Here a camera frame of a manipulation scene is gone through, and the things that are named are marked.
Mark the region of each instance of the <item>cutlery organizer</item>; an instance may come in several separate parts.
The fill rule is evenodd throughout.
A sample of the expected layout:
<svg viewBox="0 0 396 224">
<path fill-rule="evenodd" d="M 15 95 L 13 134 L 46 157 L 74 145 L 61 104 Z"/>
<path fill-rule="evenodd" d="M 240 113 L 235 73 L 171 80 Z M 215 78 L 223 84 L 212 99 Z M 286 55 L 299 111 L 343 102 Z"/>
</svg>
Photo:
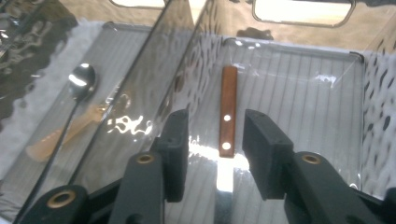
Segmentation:
<svg viewBox="0 0 396 224">
<path fill-rule="evenodd" d="M 381 198 L 396 186 L 396 6 L 357 3 L 345 24 L 328 28 L 255 21 L 249 3 L 226 0 L 207 1 L 193 24 L 186 3 L 168 3 L 150 33 L 139 33 L 141 49 L 133 48 L 132 43 L 140 46 L 135 39 L 126 42 L 134 56 L 111 54 L 120 41 L 112 35 L 104 38 L 105 28 L 96 37 L 84 58 L 99 68 L 110 64 L 104 75 L 109 78 L 117 59 L 128 58 L 120 63 L 126 68 L 118 80 L 125 77 L 108 117 L 78 140 L 84 144 L 72 145 L 79 149 L 57 159 L 43 192 L 67 183 L 93 192 L 121 178 L 128 159 L 149 149 L 166 117 L 188 108 L 191 140 L 185 195 L 181 203 L 166 205 L 165 221 L 213 222 L 220 77 L 226 65 L 238 68 L 233 223 L 287 223 L 283 202 L 262 201 L 248 170 L 241 148 L 247 108 L 270 116 L 293 141 L 295 151 L 327 158 L 350 187 Z M 135 38 L 133 34 L 124 36 Z M 100 48 L 108 48 L 105 56 L 111 54 L 114 60 L 96 59 L 102 55 Z M 102 98 L 118 85 L 115 79 L 103 87 Z M 57 119 L 53 108 L 60 108 L 60 101 L 46 118 Z M 43 127 L 45 121 L 38 127 L 45 135 L 50 129 Z M 38 175 L 43 167 L 29 168 L 30 161 L 22 160 L 29 160 L 23 152 L 0 188 L 0 210 L 6 218 L 15 216 L 31 188 L 21 177 L 34 169 Z"/>
</svg>

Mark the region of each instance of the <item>brown handle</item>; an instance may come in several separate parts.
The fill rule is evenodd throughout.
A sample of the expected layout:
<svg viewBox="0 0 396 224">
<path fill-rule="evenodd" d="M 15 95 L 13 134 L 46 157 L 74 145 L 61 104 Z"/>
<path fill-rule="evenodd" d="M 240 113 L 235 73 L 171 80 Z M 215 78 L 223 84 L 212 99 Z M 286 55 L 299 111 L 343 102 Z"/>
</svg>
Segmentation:
<svg viewBox="0 0 396 224">
<path fill-rule="evenodd" d="M 67 136 L 64 138 L 64 143 L 81 132 L 92 121 L 99 122 L 101 118 L 102 112 L 98 106 L 91 105 L 83 115 L 72 121 Z M 61 129 L 58 129 L 34 145 L 27 147 L 26 153 L 35 161 L 46 161 L 55 149 L 56 143 L 61 136 L 61 131 Z"/>
<path fill-rule="evenodd" d="M 235 153 L 236 83 L 238 70 L 225 66 L 222 71 L 219 156 L 233 158 Z"/>
</svg>

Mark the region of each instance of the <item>knife handle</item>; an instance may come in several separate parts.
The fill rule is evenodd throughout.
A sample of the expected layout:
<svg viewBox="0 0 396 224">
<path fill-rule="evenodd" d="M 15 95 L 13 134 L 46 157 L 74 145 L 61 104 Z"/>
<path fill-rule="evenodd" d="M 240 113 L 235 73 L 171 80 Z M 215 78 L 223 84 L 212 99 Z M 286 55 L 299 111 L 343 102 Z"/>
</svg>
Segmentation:
<svg viewBox="0 0 396 224">
<path fill-rule="evenodd" d="M 235 153 L 236 83 L 238 70 L 225 66 L 222 70 L 220 101 L 219 156 L 233 158 Z"/>
<path fill-rule="evenodd" d="M 99 122 L 102 119 L 102 114 L 102 110 L 97 105 L 91 105 L 84 114 L 72 121 L 67 136 L 64 138 L 64 143 L 72 139 L 91 122 Z M 55 149 L 61 132 L 62 129 L 58 129 L 47 135 L 39 142 L 27 147 L 26 153 L 35 161 L 46 161 Z"/>
</svg>

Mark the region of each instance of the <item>wooden surface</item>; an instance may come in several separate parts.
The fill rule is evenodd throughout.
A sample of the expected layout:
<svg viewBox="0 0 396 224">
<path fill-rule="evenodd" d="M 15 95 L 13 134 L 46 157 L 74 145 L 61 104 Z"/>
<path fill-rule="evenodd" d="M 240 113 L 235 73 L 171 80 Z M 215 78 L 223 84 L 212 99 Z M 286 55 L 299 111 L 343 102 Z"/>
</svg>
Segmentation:
<svg viewBox="0 0 396 224">
<path fill-rule="evenodd" d="M 225 66 L 222 71 L 219 155 L 233 158 L 235 152 L 236 83 L 238 70 Z"/>
</svg>

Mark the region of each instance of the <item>knife blade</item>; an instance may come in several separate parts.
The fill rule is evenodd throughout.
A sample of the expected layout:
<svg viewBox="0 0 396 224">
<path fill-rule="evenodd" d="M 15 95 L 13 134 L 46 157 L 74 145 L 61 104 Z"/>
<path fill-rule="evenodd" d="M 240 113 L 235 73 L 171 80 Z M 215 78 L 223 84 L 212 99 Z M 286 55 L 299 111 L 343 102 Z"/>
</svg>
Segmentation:
<svg viewBox="0 0 396 224">
<path fill-rule="evenodd" d="M 233 157 L 235 154 L 237 68 L 225 66 L 221 77 L 219 159 L 214 223 L 231 223 L 233 211 Z"/>
</svg>

